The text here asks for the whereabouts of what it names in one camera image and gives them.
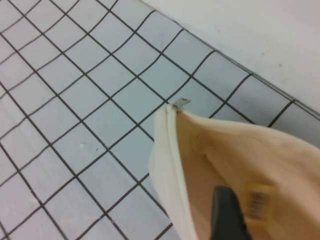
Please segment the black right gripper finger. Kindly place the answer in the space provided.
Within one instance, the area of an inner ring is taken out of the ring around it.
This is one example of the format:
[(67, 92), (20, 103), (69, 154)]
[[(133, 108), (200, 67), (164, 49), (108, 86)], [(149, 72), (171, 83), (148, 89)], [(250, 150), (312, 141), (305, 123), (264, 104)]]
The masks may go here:
[(227, 186), (214, 188), (211, 212), (211, 240), (252, 240), (239, 200)]

